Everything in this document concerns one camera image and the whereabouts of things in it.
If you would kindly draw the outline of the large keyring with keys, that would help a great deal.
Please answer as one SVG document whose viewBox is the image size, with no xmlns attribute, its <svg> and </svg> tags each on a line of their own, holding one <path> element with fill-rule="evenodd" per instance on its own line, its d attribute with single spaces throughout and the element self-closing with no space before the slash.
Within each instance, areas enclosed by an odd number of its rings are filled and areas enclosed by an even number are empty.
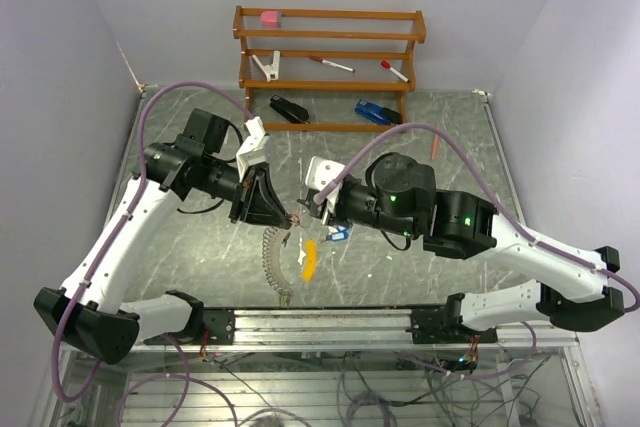
<svg viewBox="0 0 640 427">
<path fill-rule="evenodd" d="M 307 243 L 314 241 L 298 215 L 290 214 L 289 220 L 288 229 L 266 227 L 261 240 L 262 271 L 280 308 L 289 308 L 306 282 Z"/>
</svg>

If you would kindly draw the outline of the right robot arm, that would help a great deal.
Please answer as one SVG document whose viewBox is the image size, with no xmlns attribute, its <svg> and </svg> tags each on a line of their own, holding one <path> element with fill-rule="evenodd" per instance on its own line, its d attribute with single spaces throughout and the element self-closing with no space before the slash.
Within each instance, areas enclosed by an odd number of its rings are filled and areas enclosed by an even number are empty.
<svg viewBox="0 0 640 427">
<path fill-rule="evenodd" d="M 315 201 L 343 168 L 318 156 L 310 161 L 302 203 L 324 224 L 367 226 L 421 241 L 438 257 L 483 261 L 528 276 L 511 288 L 450 295 L 440 320 L 448 340 L 459 343 L 474 332 L 530 320 L 594 332 L 623 316 L 623 295 L 607 278 L 619 266 L 615 249 L 572 248 L 511 224 L 489 201 L 437 188 L 431 166 L 399 153 L 380 156 L 364 180 L 348 175 L 325 200 Z"/>
</svg>

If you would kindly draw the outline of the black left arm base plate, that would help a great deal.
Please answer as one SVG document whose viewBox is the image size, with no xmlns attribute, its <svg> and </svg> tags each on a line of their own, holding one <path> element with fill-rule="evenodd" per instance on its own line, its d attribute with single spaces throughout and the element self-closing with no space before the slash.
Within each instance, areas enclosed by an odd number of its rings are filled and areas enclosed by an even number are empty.
<svg viewBox="0 0 640 427">
<path fill-rule="evenodd" d="M 236 316 L 232 309 L 205 308 L 203 312 L 206 345 L 232 345 L 236 330 Z"/>
</svg>

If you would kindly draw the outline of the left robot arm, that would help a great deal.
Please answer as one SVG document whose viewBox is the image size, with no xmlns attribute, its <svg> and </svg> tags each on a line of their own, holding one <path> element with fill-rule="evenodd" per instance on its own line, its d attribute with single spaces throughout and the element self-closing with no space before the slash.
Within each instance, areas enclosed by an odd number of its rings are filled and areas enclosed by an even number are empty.
<svg viewBox="0 0 640 427">
<path fill-rule="evenodd" d="M 124 300 L 157 229 L 193 190 L 229 202 L 233 223 L 290 228 L 271 183 L 270 137 L 261 119 L 246 121 L 248 136 L 234 165 L 216 156 L 225 124 L 225 119 L 195 109 L 174 142 L 145 148 L 145 170 L 129 179 L 119 207 L 89 254 L 59 288 L 43 288 L 35 298 L 37 313 L 57 340 L 113 365 L 135 344 L 162 334 L 182 344 L 201 339 L 205 307 L 195 297 L 169 290 L 151 300 Z"/>
</svg>

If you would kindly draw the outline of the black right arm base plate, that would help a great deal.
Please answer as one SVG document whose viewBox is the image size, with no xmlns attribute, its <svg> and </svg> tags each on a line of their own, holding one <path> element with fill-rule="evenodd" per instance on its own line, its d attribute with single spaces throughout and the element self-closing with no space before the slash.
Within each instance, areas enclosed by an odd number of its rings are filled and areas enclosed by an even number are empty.
<svg viewBox="0 0 640 427">
<path fill-rule="evenodd" d="M 495 328 L 475 332 L 456 323 L 449 324 L 443 306 L 411 308 L 406 331 L 414 345 L 470 344 L 474 337 L 480 344 L 498 342 Z"/>
</svg>

